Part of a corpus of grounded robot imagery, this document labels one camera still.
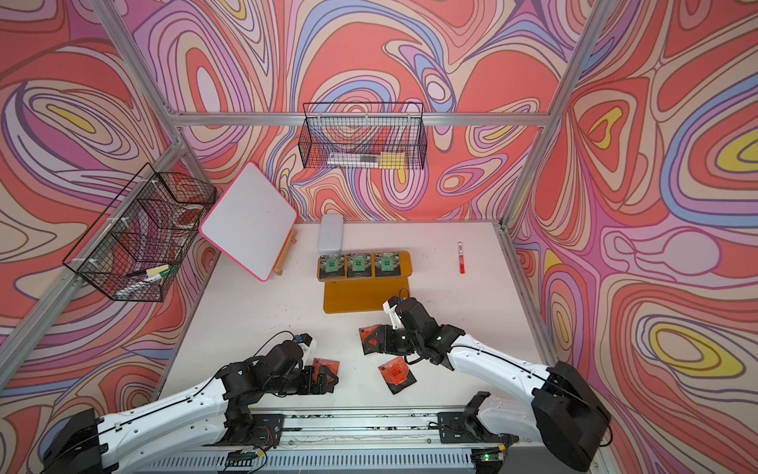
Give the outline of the red tea bag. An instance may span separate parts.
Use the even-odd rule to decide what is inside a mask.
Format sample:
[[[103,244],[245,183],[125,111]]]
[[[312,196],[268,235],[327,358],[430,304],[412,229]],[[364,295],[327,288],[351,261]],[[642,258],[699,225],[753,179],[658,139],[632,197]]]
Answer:
[[[382,336],[382,325],[374,325],[359,329],[361,345],[365,348],[377,349]]]
[[[417,382],[403,357],[395,357],[392,361],[378,367],[379,372],[393,395],[400,393]]]
[[[336,378],[339,374],[340,363],[330,359],[313,359],[313,376],[315,380],[319,379],[321,374],[327,378]]]

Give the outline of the yellow wooden two-tier shelf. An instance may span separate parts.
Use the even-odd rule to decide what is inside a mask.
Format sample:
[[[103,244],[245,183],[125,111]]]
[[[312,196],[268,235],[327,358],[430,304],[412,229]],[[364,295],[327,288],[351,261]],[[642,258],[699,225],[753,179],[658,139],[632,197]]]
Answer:
[[[413,274],[411,255],[407,251],[353,252],[375,253],[392,252],[401,256],[401,276],[391,278],[333,278],[319,280],[324,284],[324,312],[327,314],[344,314],[357,312],[381,311],[385,301],[393,297],[404,299],[411,296],[410,276]]]

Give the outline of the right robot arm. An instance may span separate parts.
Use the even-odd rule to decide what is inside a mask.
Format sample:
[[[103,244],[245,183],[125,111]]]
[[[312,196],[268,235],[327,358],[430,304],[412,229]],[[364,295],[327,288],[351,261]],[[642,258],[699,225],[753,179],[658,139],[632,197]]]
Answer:
[[[359,329],[363,353],[391,355],[382,367],[389,387],[412,381],[419,361],[469,374],[509,394],[501,400],[480,391],[460,412],[440,412],[432,426],[444,444],[540,442],[562,464],[590,470],[600,448],[612,442],[612,417],[578,370],[558,361],[529,363],[497,351],[464,330],[438,324],[416,298],[383,304],[389,324]]]

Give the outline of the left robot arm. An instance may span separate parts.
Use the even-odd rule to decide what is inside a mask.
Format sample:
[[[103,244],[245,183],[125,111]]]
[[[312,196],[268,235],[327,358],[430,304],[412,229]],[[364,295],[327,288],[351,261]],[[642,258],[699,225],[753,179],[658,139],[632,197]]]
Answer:
[[[275,446],[278,435],[252,406],[266,395],[325,395],[340,381],[337,363],[307,363],[314,344],[303,334],[166,399],[104,416],[76,414],[43,454],[43,472],[132,473],[199,446]]]

